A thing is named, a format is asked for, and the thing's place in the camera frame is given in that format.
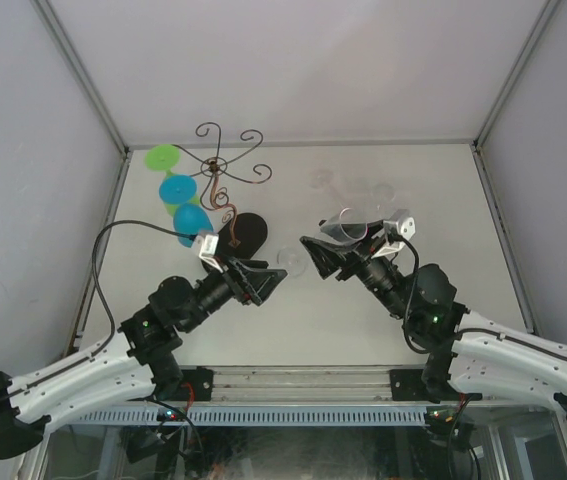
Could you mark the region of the clear champagne flute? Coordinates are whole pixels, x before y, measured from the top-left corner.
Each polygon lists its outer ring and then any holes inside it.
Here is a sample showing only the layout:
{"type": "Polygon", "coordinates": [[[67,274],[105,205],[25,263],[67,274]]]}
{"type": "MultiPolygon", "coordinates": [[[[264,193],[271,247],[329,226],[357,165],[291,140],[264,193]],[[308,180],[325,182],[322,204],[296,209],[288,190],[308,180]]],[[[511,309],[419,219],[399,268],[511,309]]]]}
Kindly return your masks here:
{"type": "Polygon", "coordinates": [[[311,233],[301,234],[294,244],[280,248],[276,264],[292,277],[299,277],[313,267],[321,279],[326,279],[344,264],[344,252],[368,233],[363,212],[352,205],[318,222],[311,233]]]}

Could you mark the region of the copper wire wine glass rack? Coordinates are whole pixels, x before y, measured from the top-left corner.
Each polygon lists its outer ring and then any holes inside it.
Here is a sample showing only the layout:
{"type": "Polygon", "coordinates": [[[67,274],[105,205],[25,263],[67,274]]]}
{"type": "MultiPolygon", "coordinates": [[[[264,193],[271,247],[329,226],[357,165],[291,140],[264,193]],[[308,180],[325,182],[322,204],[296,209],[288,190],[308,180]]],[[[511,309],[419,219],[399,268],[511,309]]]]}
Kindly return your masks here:
{"type": "Polygon", "coordinates": [[[207,178],[203,193],[199,196],[201,207],[209,212],[223,214],[223,225],[218,232],[217,251],[222,256],[253,259],[267,240],[267,223],[258,214],[241,213],[231,199],[228,188],[222,184],[222,178],[227,177],[252,186],[262,185],[272,178],[272,168],[263,163],[257,163],[252,167],[252,173],[256,179],[240,177],[229,172],[230,166],[262,145],[264,135],[257,129],[244,130],[239,134],[239,140],[247,145],[247,149],[233,158],[226,159],[221,155],[222,128],[218,123],[208,121],[199,124],[195,129],[195,135],[198,138],[206,138],[212,131],[216,132],[216,143],[214,152],[206,158],[200,158],[184,147],[177,146],[177,148],[198,163],[199,170],[192,174],[192,177],[207,178]]]}

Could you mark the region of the blue plastic wine glass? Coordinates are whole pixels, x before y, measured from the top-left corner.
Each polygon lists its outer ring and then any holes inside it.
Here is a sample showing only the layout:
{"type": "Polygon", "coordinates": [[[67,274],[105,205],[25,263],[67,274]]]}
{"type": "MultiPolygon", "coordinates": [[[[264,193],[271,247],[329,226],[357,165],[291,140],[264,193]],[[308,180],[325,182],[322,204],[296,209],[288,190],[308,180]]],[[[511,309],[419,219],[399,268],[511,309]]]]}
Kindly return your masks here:
{"type": "Polygon", "coordinates": [[[207,212],[194,200],[197,183],[188,175],[175,174],[166,177],[159,187],[159,197],[172,217],[176,233],[196,237],[201,231],[212,231],[207,212]]]}

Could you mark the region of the green plastic wine glass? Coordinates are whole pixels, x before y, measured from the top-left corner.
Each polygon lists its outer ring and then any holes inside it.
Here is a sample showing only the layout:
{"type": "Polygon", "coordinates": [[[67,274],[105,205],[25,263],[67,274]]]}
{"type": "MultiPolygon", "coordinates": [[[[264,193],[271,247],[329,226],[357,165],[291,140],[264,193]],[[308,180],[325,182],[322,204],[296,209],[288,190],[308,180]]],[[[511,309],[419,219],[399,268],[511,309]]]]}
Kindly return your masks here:
{"type": "Polygon", "coordinates": [[[186,203],[199,204],[195,179],[175,172],[180,156],[177,146],[161,144],[151,148],[144,158],[148,170],[162,174],[158,196],[170,217],[174,217],[178,208],[186,203]]]}

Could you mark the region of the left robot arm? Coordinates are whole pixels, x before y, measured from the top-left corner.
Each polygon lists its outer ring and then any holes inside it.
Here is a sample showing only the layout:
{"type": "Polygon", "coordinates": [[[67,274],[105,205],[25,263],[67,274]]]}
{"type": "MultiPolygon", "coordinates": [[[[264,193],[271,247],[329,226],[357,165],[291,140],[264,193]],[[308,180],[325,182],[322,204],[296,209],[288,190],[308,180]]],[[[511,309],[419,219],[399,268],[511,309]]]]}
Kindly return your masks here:
{"type": "Polygon", "coordinates": [[[174,398],[183,381],[173,355],[182,335],[231,300],[262,305],[286,276],[265,261],[235,258],[196,283],[171,276],[143,308],[89,347],[29,374],[0,371],[0,460],[26,453],[101,408],[174,398]]]}

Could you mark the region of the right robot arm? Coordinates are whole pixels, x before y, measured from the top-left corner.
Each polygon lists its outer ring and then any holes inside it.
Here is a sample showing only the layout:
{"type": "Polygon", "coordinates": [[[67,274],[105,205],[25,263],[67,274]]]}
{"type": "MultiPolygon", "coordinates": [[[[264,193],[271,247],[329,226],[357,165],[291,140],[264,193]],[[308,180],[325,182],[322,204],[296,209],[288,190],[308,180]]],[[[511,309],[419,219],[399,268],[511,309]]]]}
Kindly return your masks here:
{"type": "Polygon", "coordinates": [[[495,397],[554,410],[567,421],[567,344],[517,331],[456,301],[439,265],[414,261],[408,275],[393,257],[411,242],[406,210],[367,224],[323,225],[303,236],[319,276],[352,277],[401,323],[408,347],[425,356],[421,381],[434,400],[495,397]]]}

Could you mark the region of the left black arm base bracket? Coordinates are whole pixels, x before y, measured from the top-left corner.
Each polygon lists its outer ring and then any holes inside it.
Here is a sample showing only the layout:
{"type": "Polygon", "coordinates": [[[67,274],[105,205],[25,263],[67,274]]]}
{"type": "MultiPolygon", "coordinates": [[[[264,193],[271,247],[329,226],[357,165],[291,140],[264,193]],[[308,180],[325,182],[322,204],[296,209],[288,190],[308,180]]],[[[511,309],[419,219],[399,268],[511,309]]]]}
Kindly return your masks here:
{"type": "Polygon", "coordinates": [[[183,379],[177,390],[175,398],[186,401],[207,402],[212,398],[214,388],[214,371],[209,368],[196,367],[182,370],[183,379]]]}

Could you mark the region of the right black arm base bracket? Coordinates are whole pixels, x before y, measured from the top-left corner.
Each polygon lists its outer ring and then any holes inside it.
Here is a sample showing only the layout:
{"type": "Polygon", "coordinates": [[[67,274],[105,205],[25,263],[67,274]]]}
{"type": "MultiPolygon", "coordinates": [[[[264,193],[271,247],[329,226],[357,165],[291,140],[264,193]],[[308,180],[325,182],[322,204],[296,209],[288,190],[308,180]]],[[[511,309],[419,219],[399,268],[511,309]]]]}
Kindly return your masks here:
{"type": "Polygon", "coordinates": [[[422,368],[398,368],[389,371],[392,400],[395,402],[428,401],[429,393],[422,381],[422,368]]]}

